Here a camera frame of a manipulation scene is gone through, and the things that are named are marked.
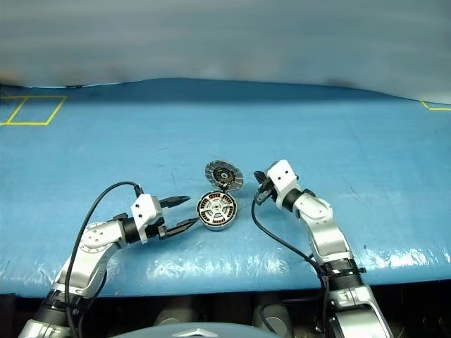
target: blue table surface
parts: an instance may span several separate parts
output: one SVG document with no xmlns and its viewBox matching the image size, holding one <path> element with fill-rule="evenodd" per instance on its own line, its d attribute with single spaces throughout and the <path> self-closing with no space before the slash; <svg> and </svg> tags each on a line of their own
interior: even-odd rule
<svg viewBox="0 0 451 338">
<path fill-rule="evenodd" d="M 2 87 L 2 96 L 67 95 L 47 125 L 0 126 L 0 292 L 44 296 L 97 195 L 121 180 L 160 198 L 192 200 L 166 222 L 195 215 L 212 190 L 205 165 L 221 158 L 245 178 L 231 227 L 200 223 L 133 244 L 109 262 L 103 296 L 306 289 L 307 263 L 252 223 L 253 172 L 286 158 L 303 187 L 334 207 L 370 284 L 451 277 L 451 111 L 333 87 L 150 80 L 82 89 Z M 0 101 L 7 121 L 20 99 Z M 30 98 L 12 122 L 46 120 L 58 99 Z M 121 188 L 93 219 L 130 213 Z M 272 202 L 261 221 L 310 252 L 306 229 Z"/>
</svg>

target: yellow tape marking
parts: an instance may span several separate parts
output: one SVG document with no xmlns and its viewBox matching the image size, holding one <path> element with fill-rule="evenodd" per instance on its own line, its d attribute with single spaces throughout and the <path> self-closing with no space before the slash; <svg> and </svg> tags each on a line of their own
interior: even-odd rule
<svg viewBox="0 0 451 338">
<path fill-rule="evenodd" d="M 424 108 L 429 111 L 451 111 L 451 107 L 430 107 L 425 101 L 420 101 Z"/>
<path fill-rule="evenodd" d="M 5 125 L 7 125 L 8 123 L 11 122 L 12 119 L 14 119 L 14 116 L 17 115 L 17 113 L 19 112 L 19 110 L 23 107 L 23 104 L 28 100 L 27 97 L 23 98 L 22 102 L 19 103 L 19 105 L 17 106 L 16 109 L 14 109 L 14 112 L 9 116 L 8 120 L 6 120 L 6 122 L 4 123 Z"/>
<path fill-rule="evenodd" d="M 54 99 L 54 98 L 60 98 L 61 102 L 56 106 L 54 111 L 51 112 L 49 118 L 47 118 L 45 121 L 21 121 L 21 122 L 14 122 L 13 119 L 19 112 L 19 110 L 23 107 L 25 102 L 28 99 Z M 0 125 L 49 125 L 49 123 L 54 119 L 55 115 L 59 112 L 61 107 L 63 106 L 64 102 L 68 96 L 66 95 L 20 95 L 20 96 L 0 96 L 0 99 L 23 99 L 17 108 L 14 110 L 14 112 L 9 116 L 8 120 L 6 122 L 0 123 Z"/>
</svg>

